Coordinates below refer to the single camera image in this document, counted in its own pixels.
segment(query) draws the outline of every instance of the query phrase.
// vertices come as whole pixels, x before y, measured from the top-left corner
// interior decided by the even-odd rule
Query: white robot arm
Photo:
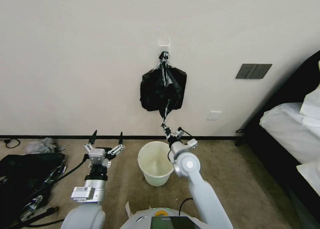
[[[222,207],[212,186],[204,181],[200,175],[199,159],[189,151],[197,147],[195,139],[184,145],[179,139],[183,130],[179,128],[175,134],[171,129],[162,124],[167,141],[170,143],[169,159],[173,164],[178,177],[184,176],[189,179],[189,190],[202,220],[212,228],[233,229],[224,208]]]

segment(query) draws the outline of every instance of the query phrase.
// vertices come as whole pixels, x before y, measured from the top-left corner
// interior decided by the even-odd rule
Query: metal bracket
[[[108,154],[111,155],[118,155],[119,153],[121,153],[124,150],[124,145],[123,144],[119,144],[118,146],[114,147],[112,150],[108,151]]]

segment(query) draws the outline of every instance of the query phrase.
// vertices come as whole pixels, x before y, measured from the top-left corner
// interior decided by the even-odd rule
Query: beige carpet
[[[8,154],[24,154],[24,147],[30,141],[33,140],[21,140],[21,145],[14,149],[7,149],[0,143],[0,158]],[[87,140],[58,140],[59,145],[67,146],[63,152],[68,156],[67,171],[81,162],[86,153],[83,147],[85,142]],[[119,228],[127,220],[127,201],[131,211],[136,212],[149,206],[179,209],[180,203],[190,197],[187,179],[178,178],[174,173],[161,187],[153,187],[145,181],[137,155],[148,142],[150,140],[125,140],[126,149],[112,160],[102,204],[106,212],[104,228]],[[201,162],[202,177],[214,188],[235,229],[300,228],[291,202],[247,146],[238,148],[229,140],[198,143],[194,154]],[[116,144],[117,140],[96,140],[95,146],[114,147]],[[57,183],[48,206],[59,206],[60,210],[37,223],[64,218],[77,206],[70,195],[73,187],[84,185],[84,177],[90,171],[88,164]],[[183,211],[199,218],[193,202],[186,203],[189,205],[184,206]],[[46,228],[60,226],[61,223]]]

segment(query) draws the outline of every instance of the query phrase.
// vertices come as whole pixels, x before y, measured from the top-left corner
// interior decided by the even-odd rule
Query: plastic bucket
[[[149,142],[140,149],[138,164],[150,185],[162,186],[173,172],[169,151],[169,145],[159,141]]]

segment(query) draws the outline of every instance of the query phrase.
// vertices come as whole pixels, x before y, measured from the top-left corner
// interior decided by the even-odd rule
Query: wall outlet
[[[207,120],[217,120],[220,117],[221,112],[211,111],[207,116]]]

